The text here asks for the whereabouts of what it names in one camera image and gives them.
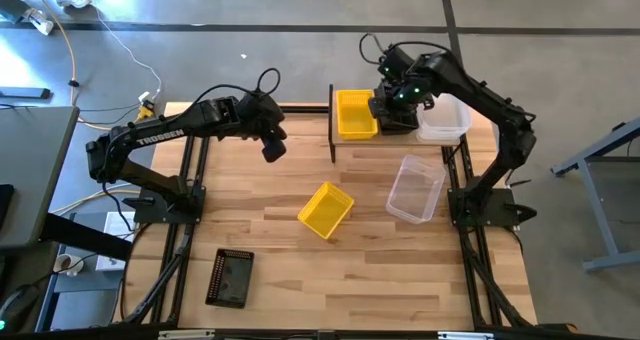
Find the black desk crossbar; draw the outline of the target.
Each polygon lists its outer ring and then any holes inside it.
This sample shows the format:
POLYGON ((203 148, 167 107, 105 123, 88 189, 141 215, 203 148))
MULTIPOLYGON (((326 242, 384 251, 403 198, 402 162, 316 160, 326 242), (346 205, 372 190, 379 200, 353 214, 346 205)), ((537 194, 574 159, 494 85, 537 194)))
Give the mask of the black desk crossbar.
POLYGON ((97 231, 52 213, 47 214, 39 239, 55 241, 122 261, 128 259, 132 250, 132 244, 120 237, 97 231))

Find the white mug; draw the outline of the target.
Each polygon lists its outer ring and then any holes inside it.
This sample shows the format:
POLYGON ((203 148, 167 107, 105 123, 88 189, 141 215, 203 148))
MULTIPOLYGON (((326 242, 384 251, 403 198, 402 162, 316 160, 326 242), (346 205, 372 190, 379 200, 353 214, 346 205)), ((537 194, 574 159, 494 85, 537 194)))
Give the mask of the white mug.
POLYGON ((81 257, 71 254, 61 254, 55 259, 52 271, 54 274, 74 277, 82 271, 83 267, 84 260, 81 257))

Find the person's leg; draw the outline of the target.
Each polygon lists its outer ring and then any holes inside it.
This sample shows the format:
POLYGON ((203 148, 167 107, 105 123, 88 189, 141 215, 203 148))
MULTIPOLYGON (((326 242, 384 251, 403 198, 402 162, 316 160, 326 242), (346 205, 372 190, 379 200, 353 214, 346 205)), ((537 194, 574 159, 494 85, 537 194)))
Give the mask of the person's leg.
POLYGON ((0 0, 0 16, 11 23, 18 23, 26 18, 31 6, 22 0, 0 0))

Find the grey desk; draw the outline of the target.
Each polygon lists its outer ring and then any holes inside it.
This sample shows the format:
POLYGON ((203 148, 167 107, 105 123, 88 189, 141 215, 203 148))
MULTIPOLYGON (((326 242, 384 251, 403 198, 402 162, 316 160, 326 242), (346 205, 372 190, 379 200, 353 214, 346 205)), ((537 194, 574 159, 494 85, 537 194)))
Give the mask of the grey desk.
POLYGON ((39 239, 78 114, 76 107, 0 110, 0 185, 14 188, 0 226, 0 250, 39 239))

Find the black computer mouse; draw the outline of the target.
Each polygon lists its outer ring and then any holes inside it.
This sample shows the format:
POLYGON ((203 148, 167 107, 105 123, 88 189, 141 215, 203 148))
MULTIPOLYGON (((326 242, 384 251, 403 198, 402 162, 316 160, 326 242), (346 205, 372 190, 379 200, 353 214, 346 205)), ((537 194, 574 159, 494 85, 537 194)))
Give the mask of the black computer mouse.
POLYGON ((35 285, 21 285, 0 306, 0 333, 14 333, 25 324, 39 298, 35 285))

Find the grey metal table frame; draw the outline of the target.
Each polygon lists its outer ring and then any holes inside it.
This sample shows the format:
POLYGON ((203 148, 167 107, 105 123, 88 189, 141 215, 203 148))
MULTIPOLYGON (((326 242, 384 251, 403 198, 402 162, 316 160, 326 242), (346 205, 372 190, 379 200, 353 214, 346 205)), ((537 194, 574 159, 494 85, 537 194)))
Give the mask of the grey metal table frame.
POLYGON ((551 172, 562 177, 579 172, 593 209, 607 254, 587 260, 587 272, 628 265, 640 265, 640 250, 619 249, 609 226, 611 220, 629 220, 640 225, 640 156, 613 156, 612 151, 640 140, 640 117, 623 122, 611 132, 553 166, 551 172))

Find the white box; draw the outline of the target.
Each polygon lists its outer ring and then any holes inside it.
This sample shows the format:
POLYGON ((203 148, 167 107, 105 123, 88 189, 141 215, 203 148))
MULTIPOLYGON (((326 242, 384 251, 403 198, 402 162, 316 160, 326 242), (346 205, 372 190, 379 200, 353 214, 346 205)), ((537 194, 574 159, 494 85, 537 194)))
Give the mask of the white box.
MULTIPOLYGON (((127 223, 124 223, 118 212, 108 212, 103 232, 132 242, 134 239, 133 233, 136 228, 134 223, 135 213, 128 211, 124 212, 123 216, 127 220, 127 223)), ((95 270, 98 272, 113 272, 123 270, 124 267, 125 262, 123 260, 100 255, 97 257, 95 270)))

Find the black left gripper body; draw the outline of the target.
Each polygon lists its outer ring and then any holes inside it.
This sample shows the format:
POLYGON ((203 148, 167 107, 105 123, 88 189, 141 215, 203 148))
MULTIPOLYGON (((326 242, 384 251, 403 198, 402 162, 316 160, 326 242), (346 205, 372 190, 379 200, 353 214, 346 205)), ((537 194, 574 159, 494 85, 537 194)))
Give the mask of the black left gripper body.
POLYGON ((250 99, 247 119, 248 137, 262 142, 262 154, 268 163, 275 162, 286 153, 284 140, 287 134, 280 126, 285 116, 273 99, 250 99))

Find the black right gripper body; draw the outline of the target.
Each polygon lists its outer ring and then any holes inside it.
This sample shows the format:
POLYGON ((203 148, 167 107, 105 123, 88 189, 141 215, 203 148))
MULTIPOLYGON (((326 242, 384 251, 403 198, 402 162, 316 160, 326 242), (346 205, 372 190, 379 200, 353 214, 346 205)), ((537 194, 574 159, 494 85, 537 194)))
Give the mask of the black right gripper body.
POLYGON ((417 103, 394 102, 390 96, 374 93, 369 99, 369 110, 377 120, 382 134, 409 134, 419 128, 418 106, 424 110, 433 108, 433 97, 427 94, 417 103))

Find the silver bracket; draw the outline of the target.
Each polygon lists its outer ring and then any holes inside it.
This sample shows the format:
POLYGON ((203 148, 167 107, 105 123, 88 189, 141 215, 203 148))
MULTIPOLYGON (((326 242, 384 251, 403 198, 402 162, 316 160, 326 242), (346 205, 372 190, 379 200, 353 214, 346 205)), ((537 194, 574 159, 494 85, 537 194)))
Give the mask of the silver bracket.
POLYGON ((492 333, 439 331, 438 340, 495 340, 492 333))
POLYGON ((215 332, 202 329, 160 331, 157 340, 212 340, 215 332))

